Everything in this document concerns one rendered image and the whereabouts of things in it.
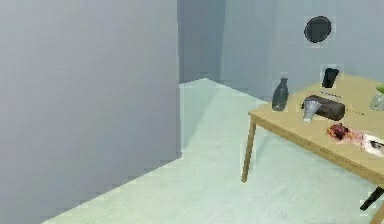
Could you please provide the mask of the dark grey glass bottle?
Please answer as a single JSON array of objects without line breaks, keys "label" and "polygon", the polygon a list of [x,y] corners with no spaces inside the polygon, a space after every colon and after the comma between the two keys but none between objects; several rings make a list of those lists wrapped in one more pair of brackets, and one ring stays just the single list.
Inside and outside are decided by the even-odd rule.
[{"label": "dark grey glass bottle", "polygon": [[280,83],[274,90],[274,94],[272,97],[272,109],[274,111],[283,111],[286,107],[286,103],[289,96],[287,81],[287,77],[282,77]]}]

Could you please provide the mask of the small black cup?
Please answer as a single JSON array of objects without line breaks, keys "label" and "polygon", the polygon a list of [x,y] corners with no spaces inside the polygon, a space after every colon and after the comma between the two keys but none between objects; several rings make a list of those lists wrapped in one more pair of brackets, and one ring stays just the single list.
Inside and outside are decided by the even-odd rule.
[{"label": "small black cup", "polygon": [[326,68],[324,71],[322,87],[323,88],[332,88],[338,75],[339,75],[338,69]]}]

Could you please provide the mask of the red and white food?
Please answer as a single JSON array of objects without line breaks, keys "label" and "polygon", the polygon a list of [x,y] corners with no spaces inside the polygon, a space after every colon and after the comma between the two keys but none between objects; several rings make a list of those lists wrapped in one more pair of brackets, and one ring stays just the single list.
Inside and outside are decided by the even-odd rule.
[{"label": "red and white food", "polygon": [[384,140],[366,131],[359,131],[336,123],[327,128],[326,134],[338,143],[351,143],[363,151],[384,158]]}]

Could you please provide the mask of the light wooden table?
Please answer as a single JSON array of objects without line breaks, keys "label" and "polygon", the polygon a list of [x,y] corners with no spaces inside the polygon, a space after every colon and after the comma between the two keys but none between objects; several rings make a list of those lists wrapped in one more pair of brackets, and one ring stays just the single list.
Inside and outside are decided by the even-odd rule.
[{"label": "light wooden table", "polygon": [[[341,120],[344,125],[384,138],[384,111],[369,108],[378,84],[375,80],[341,74],[328,92],[339,96],[346,105],[346,113]],[[270,103],[249,112],[250,127],[241,177],[243,182],[248,176],[255,130],[260,126],[374,183],[377,186],[374,193],[378,196],[384,194],[384,158],[371,155],[356,145],[335,142],[326,134],[326,129],[331,125],[328,119],[315,117],[310,124],[302,121],[301,104],[304,99],[323,90],[316,83],[291,94],[282,112],[274,111]]]}]

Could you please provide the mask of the round black wall disc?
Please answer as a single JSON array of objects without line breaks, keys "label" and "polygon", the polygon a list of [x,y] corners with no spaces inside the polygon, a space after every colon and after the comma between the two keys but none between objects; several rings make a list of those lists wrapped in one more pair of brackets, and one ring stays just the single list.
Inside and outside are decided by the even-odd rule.
[{"label": "round black wall disc", "polygon": [[304,27],[304,36],[311,43],[319,43],[327,39],[332,31],[332,23],[326,16],[311,18]]}]

